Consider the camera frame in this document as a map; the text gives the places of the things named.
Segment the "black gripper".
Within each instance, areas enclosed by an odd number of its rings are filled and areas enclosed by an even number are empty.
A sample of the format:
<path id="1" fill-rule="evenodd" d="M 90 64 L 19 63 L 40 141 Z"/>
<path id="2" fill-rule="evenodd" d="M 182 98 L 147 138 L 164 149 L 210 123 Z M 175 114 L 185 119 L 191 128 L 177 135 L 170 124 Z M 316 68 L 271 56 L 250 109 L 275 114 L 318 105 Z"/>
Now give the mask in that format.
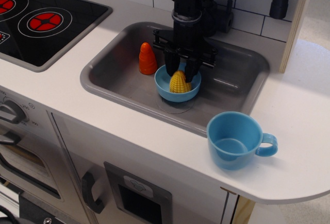
<path id="1" fill-rule="evenodd" d="M 163 51 L 169 76 L 178 70 L 180 58 L 186 59 L 186 83 L 190 83 L 202 65 L 214 67 L 218 50 L 203 37 L 200 25 L 173 23 L 173 28 L 156 28 L 153 46 Z"/>

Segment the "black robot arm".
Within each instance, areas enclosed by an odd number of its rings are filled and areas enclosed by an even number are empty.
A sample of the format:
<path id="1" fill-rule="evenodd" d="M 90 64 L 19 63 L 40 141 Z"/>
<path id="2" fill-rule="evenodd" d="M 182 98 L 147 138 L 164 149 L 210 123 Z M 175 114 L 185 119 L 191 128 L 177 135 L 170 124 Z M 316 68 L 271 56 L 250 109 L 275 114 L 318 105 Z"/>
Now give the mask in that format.
<path id="1" fill-rule="evenodd" d="M 168 75 L 178 70 L 181 59 L 186 60 L 186 82 L 190 83 L 202 64 L 215 65 L 217 49 L 205 41 L 213 35 L 214 22 L 211 12 L 214 0 L 172 0 L 173 29 L 155 29 L 153 46 L 164 53 Z"/>

